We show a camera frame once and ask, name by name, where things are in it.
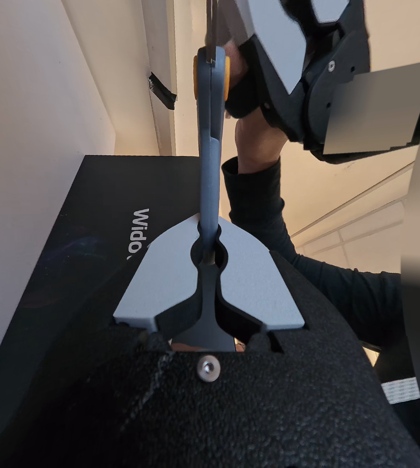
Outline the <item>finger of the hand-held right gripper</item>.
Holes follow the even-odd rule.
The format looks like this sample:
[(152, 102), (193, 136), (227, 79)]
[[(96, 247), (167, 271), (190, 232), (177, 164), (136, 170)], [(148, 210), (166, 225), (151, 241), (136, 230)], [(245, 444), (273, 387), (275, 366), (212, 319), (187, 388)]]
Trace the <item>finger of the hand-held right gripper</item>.
[(312, 9), (319, 24), (336, 22), (346, 9), (348, 0), (312, 0)]
[(287, 93), (301, 79), (306, 39), (300, 25), (278, 0), (219, 1), (230, 37), (237, 46), (255, 36), (270, 59)]

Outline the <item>person's right forearm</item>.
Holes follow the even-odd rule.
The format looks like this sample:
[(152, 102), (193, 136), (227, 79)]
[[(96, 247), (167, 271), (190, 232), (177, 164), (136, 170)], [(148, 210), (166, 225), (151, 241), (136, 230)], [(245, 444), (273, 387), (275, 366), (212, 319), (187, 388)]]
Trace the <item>person's right forearm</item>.
[(361, 341), (383, 347), (405, 336), (400, 274), (359, 272), (298, 254), (283, 220), (281, 163), (239, 174), (236, 157), (222, 165), (233, 224), (276, 251), (342, 314)]

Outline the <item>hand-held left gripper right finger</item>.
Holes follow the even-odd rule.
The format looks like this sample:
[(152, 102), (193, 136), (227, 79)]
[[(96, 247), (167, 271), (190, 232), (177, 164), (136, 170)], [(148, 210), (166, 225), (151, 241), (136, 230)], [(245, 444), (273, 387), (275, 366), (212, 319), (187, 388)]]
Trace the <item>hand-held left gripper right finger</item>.
[(305, 321), (269, 250), (223, 218), (219, 227), (219, 241), (228, 256), (220, 275), (222, 299), (268, 331), (303, 328)]

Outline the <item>black box with white lettering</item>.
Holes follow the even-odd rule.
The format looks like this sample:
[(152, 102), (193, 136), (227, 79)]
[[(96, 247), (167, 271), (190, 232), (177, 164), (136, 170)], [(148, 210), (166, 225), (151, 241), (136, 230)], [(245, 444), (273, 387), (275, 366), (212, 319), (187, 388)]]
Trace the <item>black box with white lettering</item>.
[(132, 255), (132, 228), (150, 244), (199, 211), (195, 156), (84, 157), (0, 344), (0, 435), (50, 345)]

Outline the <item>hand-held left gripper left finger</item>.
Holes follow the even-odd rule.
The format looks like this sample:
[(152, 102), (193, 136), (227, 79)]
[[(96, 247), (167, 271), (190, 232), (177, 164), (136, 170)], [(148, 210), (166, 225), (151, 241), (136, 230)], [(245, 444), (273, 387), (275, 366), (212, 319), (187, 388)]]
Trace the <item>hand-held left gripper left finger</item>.
[(191, 248), (200, 236), (199, 221), (195, 214), (150, 244), (113, 314), (117, 323), (181, 333), (199, 319), (194, 306), (185, 311), (184, 305), (199, 298), (198, 269), (191, 259)]

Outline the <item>person's black clothing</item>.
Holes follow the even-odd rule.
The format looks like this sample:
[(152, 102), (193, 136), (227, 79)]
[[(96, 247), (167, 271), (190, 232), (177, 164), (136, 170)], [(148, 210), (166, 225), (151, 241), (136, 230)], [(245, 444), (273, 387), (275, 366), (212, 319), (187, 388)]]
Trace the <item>person's black clothing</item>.
[(420, 391), (407, 338), (390, 346), (362, 342), (378, 354), (373, 371), (378, 380), (381, 436), (394, 467), (420, 467)]

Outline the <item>grey orange scissors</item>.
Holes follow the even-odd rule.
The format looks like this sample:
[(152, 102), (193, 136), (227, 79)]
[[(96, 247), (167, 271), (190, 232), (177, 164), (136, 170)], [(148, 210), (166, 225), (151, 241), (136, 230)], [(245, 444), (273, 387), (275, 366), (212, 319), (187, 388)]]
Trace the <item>grey orange scissors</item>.
[(199, 157), (201, 159), (200, 229), (203, 262), (215, 262), (219, 227), (221, 143), (228, 97), (230, 65), (225, 50), (217, 46), (218, 1), (206, 2), (205, 47), (194, 58), (194, 91), (197, 105)]

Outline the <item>black tape piece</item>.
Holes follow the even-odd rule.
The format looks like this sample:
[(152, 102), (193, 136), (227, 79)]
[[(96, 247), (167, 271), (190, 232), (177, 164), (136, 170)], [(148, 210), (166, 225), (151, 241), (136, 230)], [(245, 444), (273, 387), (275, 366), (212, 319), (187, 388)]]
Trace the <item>black tape piece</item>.
[(149, 90), (162, 102), (169, 110), (175, 110), (177, 94), (172, 93), (160, 79), (151, 72), (148, 77)]

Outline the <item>person's right hand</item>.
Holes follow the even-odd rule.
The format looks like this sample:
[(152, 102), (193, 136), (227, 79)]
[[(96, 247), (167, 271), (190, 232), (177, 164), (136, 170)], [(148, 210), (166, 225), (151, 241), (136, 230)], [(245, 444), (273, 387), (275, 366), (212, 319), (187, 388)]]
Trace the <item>person's right hand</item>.
[[(229, 87), (232, 89), (248, 73), (248, 64), (232, 39), (224, 49), (230, 59)], [(239, 119), (235, 127), (238, 173), (253, 174), (272, 167), (279, 160), (287, 141), (280, 129), (268, 124), (260, 108)]]

